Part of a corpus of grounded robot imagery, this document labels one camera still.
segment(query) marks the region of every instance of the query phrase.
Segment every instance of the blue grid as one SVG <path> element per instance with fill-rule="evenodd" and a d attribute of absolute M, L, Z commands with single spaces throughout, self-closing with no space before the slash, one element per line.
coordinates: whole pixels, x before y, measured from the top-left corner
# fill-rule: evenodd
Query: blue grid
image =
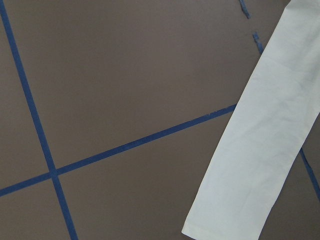
<path fill-rule="evenodd" d="M 239 2 L 240 2 L 243 13 L 246 15 L 246 17 L 248 19 L 250 19 L 251 15 L 249 14 L 248 9 L 247 9 L 244 1 L 239 0 Z M 16 41 L 15 41 L 15 38 L 14 38 L 14 35 L 12 32 L 12 28 L 10 25 L 10 21 L 9 21 L 3 0 L 0 0 L 0 14 L 1 14 L 2 22 L 3 22 L 5 32 L 6 32 L 6 35 L 8 38 L 8 42 L 9 42 L 9 45 L 11 48 L 14 63 L 16 65 L 16 69 L 17 69 L 17 72 L 18 72 L 18 75 L 20 78 L 22 89 L 23 89 L 23 92 L 24 92 L 24 95 L 25 95 L 25 98 L 26 98 L 26 101 L 28 104 L 29 111 L 31 113 L 33 124 L 34 124 L 34 127 L 36 129 L 36 132 L 37 132 L 40 144 L 41 144 L 41 148 L 42 148 L 42 151 L 44 154 L 44 158 L 45 158 L 47 167 L 49 169 L 49 172 L 47 172 L 47 173 L 32 177 L 28 180 L 16 183 L 14 185 L 5 187 L 3 189 L 0 189 L 0 197 L 51 179 L 52 183 L 54 185 L 54 189 L 55 189 L 55 192 L 56 192 L 56 195 L 57 195 L 57 198 L 58 198 L 58 201 L 59 201 L 59 204 L 61 207 L 61 211 L 63 213 L 63 217 L 64 217 L 64 220 L 65 220 L 65 223 L 66 223 L 71 240 L 78 240 L 78 236 L 77 236 L 77 233 L 76 233 L 76 230 L 74 227 L 74 223 L 73 223 L 73 220 L 72 220 L 69 208 L 68 208 L 68 204 L 67 204 L 67 201 L 66 201 L 66 198 L 65 198 L 60 180 L 59 180 L 59 175 L 68 173 L 70 171 L 79 169 L 81 167 L 84 167 L 86 165 L 89 165 L 89 164 L 92 164 L 95 162 L 98 162 L 100 160 L 106 159 L 106 158 L 111 157 L 113 155 L 116 155 L 116 154 L 122 153 L 124 151 L 133 149 L 135 147 L 138 147 L 143 144 L 149 143 L 151 141 L 157 140 L 159 138 L 165 137 L 167 135 L 170 135 L 170 134 L 176 133 L 178 131 L 181 131 L 181 130 L 190 128 L 192 126 L 198 125 L 200 123 L 206 122 L 208 120 L 212 120 L 212 119 L 217 118 L 219 116 L 231 113 L 236 108 L 236 104 L 234 104 L 234 105 L 228 106 L 226 108 L 220 109 L 218 111 L 212 112 L 210 114 L 195 118 L 191 121 L 181 123 L 179 125 L 176 125 L 171 128 L 156 132 L 156 133 L 151 134 L 149 136 L 146 136 L 146 137 L 140 138 L 138 140 L 129 142 L 127 144 L 124 144 L 124 145 L 115 147 L 113 149 L 101 152 L 99 154 L 93 155 L 93 156 L 85 158 L 83 160 L 76 161 L 74 163 L 71 163 L 69 165 L 66 165 L 66 166 L 63 166 L 60 168 L 56 168 L 54 161 L 53 161 L 53 158 L 52 158 L 52 155 L 51 155 L 51 152 L 50 152 L 50 148 L 49 148 L 47 139 L 46 139 L 46 135 L 43 130 L 43 127 L 42 127 L 42 124 L 41 124 L 41 121 L 39 118 L 39 114 L 38 114 L 38 111 L 37 111 L 37 108 L 36 108 L 36 105 L 35 105 L 35 102 L 34 102 L 30 87 L 29 87 L 29 83 L 28 83 L 28 80 L 27 80 L 27 77 L 26 77 L 26 74 L 24 71 L 24 67 L 23 67 L 19 52 L 18 52 L 18 47 L 16 45 Z M 259 39 L 258 34 L 255 32 L 252 36 L 254 38 L 254 41 L 257 44 L 257 47 L 258 47 L 260 54 L 262 54 L 263 46 L 258 41 L 258 39 Z M 301 154 L 304 165 L 305 165 L 307 172 L 309 174 L 309 177 L 312 181 L 313 188 L 314 188 L 314 190 L 320 200 L 319 184 L 318 184 L 317 179 L 312 171 L 312 168 L 310 167 L 310 165 L 306 159 L 306 156 L 305 156 L 302 148 L 299 153 Z"/>

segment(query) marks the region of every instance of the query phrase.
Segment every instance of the floor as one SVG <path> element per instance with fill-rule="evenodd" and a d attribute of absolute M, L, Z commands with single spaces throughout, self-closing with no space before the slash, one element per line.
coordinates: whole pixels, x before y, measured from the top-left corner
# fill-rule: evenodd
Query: floor
<path fill-rule="evenodd" d="M 288 2 L 0 0 L 0 239 L 190 240 L 184 220 Z M 319 136 L 320 117 L 260 240 L 320 239 L 305 167 L 320 180 Z"/>

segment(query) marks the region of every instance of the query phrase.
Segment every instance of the brown surface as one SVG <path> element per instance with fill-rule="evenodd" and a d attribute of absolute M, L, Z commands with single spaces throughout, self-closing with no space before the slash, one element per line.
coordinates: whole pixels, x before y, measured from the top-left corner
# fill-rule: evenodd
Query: brown surface
<path fill-rule="evenodd" d="M 288 0 L 5 0 L 57 167 L 235 104 Z M 0 188 L 48 172 L 0 24 Z M 61 175 L 80 240 L 181 234 L 230 114 Z M 320 179 L 319 118 L 304 152 Z M 317 240 L 297 158 L 260 240 Z M 51 181 L 0 197 L 0 239 L 69 239 Z"/>

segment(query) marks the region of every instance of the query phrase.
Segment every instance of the blue tape strip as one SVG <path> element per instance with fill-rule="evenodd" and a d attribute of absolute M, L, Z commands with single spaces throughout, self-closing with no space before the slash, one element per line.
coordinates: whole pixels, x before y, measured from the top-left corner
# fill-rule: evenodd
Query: blue tape strip
<path fill-rule="evenodd" d="M 251 15 L 250 15 L 250 13 L 249 13 L 249 11 L 247 9 L 245 1 L 244 0 L 239 0 L 239 2 L 240 2 L 240 5 L 241 5 L 242 12 L 245 14 L 247 19 L 250 19 Z"/>
<path fill-rule="evenodd" d="M 316 195 L 317 195 L 317 197 L 318 197 L 318 199 L 320 201 L 320 187 L 319 187 L 319 183 L 318 183 L 318 181 L 316 179 L 316 176 L 314 174 L 314 171 L 312 170 L 310 164 L 308 163 L 307 158 L 306 158 L 305 153 L 304 153 L 302 148 L 300 149 L 299 153 L 300 153 L 300 155 L 302 157 L 302 160 L 303 160 L 304 166 L 306 168 L 306 171 L 309 174 L 309 178 L 310 178 L 310 180 L 312 182 L 312 185 L 313 185 L 313 188 L 315 190 L 315 193 L 316 193 Z"/>
<path fill-rule="evenodd" d="M 28 180 L 19 182 L 17 184 L 11 185 L 11 186 L 8 186 L 8 187 L 3 188 L 3 189 L 0 190 L 0 197 L 2 197 L 4 195 L 7 195 L 7 194 L 11 194 L 11 193 L 16 192 L 18 190 L 30 187 L 32 185 L 41 183 L 41 182 L 43 182 L 45 180 L 48 180 L 50 178 L 51 178 L 50 173 L 47 172 L 45 174 L 42 174 L 42 175 L 39 175 L 39 176 L 35 176 L 35 177 L 30 178 Z"/>
<path fill-rule="evenodd" d="M 259 41 L 258 33 L 255 32 L 254 34 L 252 34 L 252 36 L 256 43 L 256 46 L 258 47 L 259 53 L 262 54 L 264 52 L 264 47 L 262 46 L 262 43 Z"/>
<path fill-rule="evenodd" d="M 46 164 L 49 169 L 50 176 L 52 178 L 52 182 L 53 182 L 53 185 L 54 185 L 54 188 L 56 191 L 56 195 L 57 195 L 58 200 L 60 202 L 60 207 L 61 207 L 61 210 L 62 210 L 62 213 L 64 216 L 64 220 L 65 220 L 65 223 L 67 225 L 67 228 L 68 228 L 68 231 L 70 234 L 70 238 L 72 240 L 78 240 L 76 230 L 74 227 L 74 223 L 71 219 L 71 215 L 70 215 L 70 212 L 68 209 L 65 195 L 63 193 L 60 181 L 58 179 L 57 170 L 56 170 L 54 161 L 52 159 L 52 155 L 51 155 L 51 152 L 49 149 L 49 145 L 48 145 L 42 124 L 40 122 L 39 114 L 36 109 L 35 101 L 33 99 L 33 96 L 32 96 L 32 93 L 31 93 L 31 90 L 30 90 L 30 87 L 28 84 L 26 73 L 25 73 L 19 52 L 18 52 L 15 37 L 12 32 L 12 28 L 10 26 L 9 18 L 8 18 L 7 11 L 6 11 L 3 0 L 0 0 L 0 13 L 1 13 L 1 18 L 2 18 L 4 28 L 5 28 L 5 32 L 6 32 L 6 35 L 8 38 L 8 42 L 9 42 L 9 45 L 11 48 L 14 63 L 15 63 L 15 66 L 16 66 L 16 69 L 17 69 L 17 72 L 18 72 L 18 75 L 20 78 L 22 89 L 23 89 L 23 92 L 24 92 L 24 95 L 25 95 L 25 98 L 26 98 L 26 101 L 27 101 L 27 104 L 28 104 L 28 107 L 29 107 L 29 110 L 30 110 L 30 113 L 32 116 L 33 124 L 34 124 L 34 127 L 36 129 L 36 133 L 38 135 L 38 138 L 39 138 L 39 141 L 41 144 L 41 148 L 42 148 L 42 151 L 44 154 Z"/>
<path fill-rule="evenodd" d="M 212 112 L 210 114 L 198 117 L 198 118 L 193 119 L 191 121 L 187 121 L 187 122 L 181 123 L 179 125 L 173 126 L 173 127 L 168 128 L 166 130 L 159 131 L 159 132 L 154 133 L 152 135 L 145 136 L 145 137 L 140 138 L 138 140 L 135 140 L 135 141 L 129 142 L 127 144 L 124 144 L 124 145 L 118 146 L 116 148 L 113 148 L 111 150 L 104 151 L 104 152 L 101 152 L 101 153 L 99 153 L 97 155 L 94 155 L 94 156 L 85 158 L 83 160 L 71 163 L 69 165 L 66 165 L 66 166 L 63 166 L 63 167 L 57 169 L 57 174 L 61 175 L 61 174 L 68 173 L 68 172 L 73 171 L 75 169 L 79 169 L 81 167 L 84 167 L 86 165 L 95 163 L 95 162 L 100 161 L 102 159 L 105 159 L 105 158 L 111 157 L 113 155 L 122 153 L 124 151 L 133 149 L 135 147 L 138 147 L 140 145 L 149 143 L 151 141 L 154 141 L 156 139 L 162 138 L 164 136 L 176 133 L 176 132 L 181 131 L 183 129 L 190 128 L 190 127 L 192 127 L 194 125 L 197 125 L 197 124 L 203 123 L 205 121 L 217 118 L 217 117 L 219 117 L 221 115 L 224 115 L 224 114 L 232 112 L 233 110 L 235 110 L 235 108 L 236 108 L 236 104 L 232 105 L 232 106 L 229 106 L 227 108 L 223 108 L 223 109 L 220 109 L 218 111 Z"/>

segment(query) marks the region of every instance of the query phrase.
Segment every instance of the folded white fabric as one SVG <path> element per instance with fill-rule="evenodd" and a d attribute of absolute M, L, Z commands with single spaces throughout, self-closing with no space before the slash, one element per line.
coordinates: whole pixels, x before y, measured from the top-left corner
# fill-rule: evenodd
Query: folded white fabric
<path fill-rule="evenodd" d="M 257 240 L 320 112 L 320 0 L 291 0 L 205 173 L 182 233 Z"/>

